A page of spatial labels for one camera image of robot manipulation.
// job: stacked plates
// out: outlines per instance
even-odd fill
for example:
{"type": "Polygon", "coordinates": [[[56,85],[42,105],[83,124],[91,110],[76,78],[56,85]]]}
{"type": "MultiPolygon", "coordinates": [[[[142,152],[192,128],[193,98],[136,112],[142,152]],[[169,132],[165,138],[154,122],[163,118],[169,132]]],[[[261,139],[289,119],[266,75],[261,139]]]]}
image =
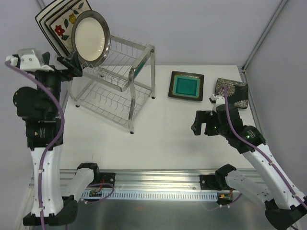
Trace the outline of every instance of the stacked plates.
{"type": "Polygon", "coordinates": [[[74,23],[83,12],[91,9],[87,0],[55,0],[46,6],[35,20],[56,53],[66,57],[74,50],[74,23]]]}

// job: white wall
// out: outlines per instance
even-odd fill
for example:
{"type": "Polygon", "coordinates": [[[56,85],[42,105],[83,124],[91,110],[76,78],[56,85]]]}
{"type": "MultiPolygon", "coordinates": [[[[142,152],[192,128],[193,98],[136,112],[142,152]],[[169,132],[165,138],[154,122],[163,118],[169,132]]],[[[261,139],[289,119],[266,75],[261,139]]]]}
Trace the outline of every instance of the white wall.
{"type": "MultiPolygon", "coordinates": [[[[291,0],[247,69],[275,158],[307,194],[307,1],[291,0]]],[[[307,228],[307,217],[302,220],[307,228]]]]}
{"type": "Polygon", "coordinates": [[[88,0],[111,33],[155,45],[158,65],[240,66],[279,1],[88,0]]]}
{"type": "Polygon", "coordinates": [[[33,166],[25,137],[25,124],[12,103],[14,92],[29,80],[4,66],[5,57],[18,49],[48,50],[34,16],[32,0],[1,1],[0,8],[0,229],[13,229],[33,166]]]}

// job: red flower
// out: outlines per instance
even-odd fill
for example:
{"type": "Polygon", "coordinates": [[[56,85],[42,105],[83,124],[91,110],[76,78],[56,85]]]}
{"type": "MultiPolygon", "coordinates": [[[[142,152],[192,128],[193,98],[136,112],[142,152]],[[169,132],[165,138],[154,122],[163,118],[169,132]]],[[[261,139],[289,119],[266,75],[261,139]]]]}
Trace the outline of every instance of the red flower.
{"type": "Polygon", "coordinates": [[[62,29],[61,25],[56,25],[56,28],[54,31],[58,34],[58,36],[63,36],[63,33],[65,32],[65,30],[62,29]]]}

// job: round plate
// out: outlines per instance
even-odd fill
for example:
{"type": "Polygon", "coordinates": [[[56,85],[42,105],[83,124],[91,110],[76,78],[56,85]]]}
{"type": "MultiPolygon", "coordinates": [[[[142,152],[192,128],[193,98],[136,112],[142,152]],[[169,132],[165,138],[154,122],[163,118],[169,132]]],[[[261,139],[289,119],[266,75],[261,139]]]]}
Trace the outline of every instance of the round plate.
{"type": "Polygon", "coordinates": [[[96,11],[85,11],[79,15],[72,27],[72,47],[79,53],[81,64],[99,66],[106,59],[110,46],[109,27],[96,11]]]}

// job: wire rack shelf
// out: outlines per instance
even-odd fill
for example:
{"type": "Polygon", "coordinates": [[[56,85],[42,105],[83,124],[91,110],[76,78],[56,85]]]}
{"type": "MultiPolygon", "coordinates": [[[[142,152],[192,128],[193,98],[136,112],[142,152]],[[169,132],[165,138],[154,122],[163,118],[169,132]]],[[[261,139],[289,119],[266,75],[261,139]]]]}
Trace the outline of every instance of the wire rack shelf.
{"type": "Polygon", "coordinates": [[[82,106],[106,117],[134,133],[133,121],[147,99],[155,98],[155,48],[111,36],[109,54],[100,66],[83,63],[83,76],[91,79],[74,97],[77,107],[82,106]],[[135,81],[143,66],[151,65],[151,86],[135,81]]]}

